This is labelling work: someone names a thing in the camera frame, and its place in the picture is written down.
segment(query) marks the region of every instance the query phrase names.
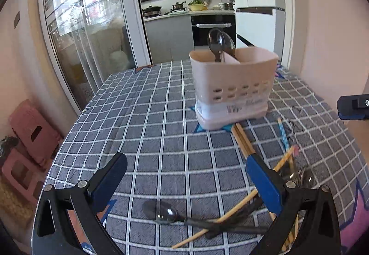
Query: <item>yellow bowl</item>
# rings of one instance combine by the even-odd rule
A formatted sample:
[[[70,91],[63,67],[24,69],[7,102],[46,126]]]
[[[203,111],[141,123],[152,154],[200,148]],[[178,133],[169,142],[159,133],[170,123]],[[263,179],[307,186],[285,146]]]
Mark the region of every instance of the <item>yellow bowl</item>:
[[[204,9],[204,4],[191,4],[188,7],[191,11],[199,11]]]

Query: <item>gray tablecloth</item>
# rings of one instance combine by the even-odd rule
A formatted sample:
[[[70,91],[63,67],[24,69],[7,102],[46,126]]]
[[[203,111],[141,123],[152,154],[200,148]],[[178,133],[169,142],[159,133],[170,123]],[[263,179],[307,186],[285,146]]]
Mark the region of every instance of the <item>gray tablecloth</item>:
[[[332,190],[340,224],[353,212],[357,182],[368,203],[368,167],[344,124],[327,103],[297,77],[279,69],[266,117],[242,122],[258,154],[271,168],[282,157],[277,117],[291,143],[301,148],[298,167],[310,165],[315,187]],[[147,199],[172,203],[182,215],[216,218],[253,188],[232,134],[225,130],[194,133],[195,94],[189,61],[164,63],[113,74],[87,105],[63,143],[46,183],[70,187],[90,179],[118,151],[128,170],[109,205],[104,225],[125,254],[242,254],[260,236],[226,234],[204,237],[176,251],[170,247],[199,229],[157,225],[141,205]],[[266,208],[247,225],[270,225]]]

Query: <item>glass panel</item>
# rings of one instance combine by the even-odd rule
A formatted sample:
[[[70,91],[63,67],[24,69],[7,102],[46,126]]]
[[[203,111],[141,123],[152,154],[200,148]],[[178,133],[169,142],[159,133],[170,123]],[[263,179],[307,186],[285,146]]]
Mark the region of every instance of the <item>glass panel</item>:
[[[47,27],[80,108],[112,74],[135,67],[121,0],[44,0]]]

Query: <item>gray cabinet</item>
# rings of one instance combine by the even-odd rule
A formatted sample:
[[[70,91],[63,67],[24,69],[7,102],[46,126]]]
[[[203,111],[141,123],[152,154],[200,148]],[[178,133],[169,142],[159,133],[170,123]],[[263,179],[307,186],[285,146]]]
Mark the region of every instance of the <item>gray cabinet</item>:
[[[189,15],[145,21],[145,28],[154,64],[189,59],[194,49]]]

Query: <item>oven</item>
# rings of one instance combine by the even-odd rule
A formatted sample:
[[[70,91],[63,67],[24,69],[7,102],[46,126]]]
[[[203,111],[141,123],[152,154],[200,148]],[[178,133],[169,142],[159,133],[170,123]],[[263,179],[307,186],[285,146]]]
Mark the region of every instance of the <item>oven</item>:
[[[194,46],[208,46],[207,35],[212,28],[220,28],[236,42],[235,15],[193,15],[191,16]]]

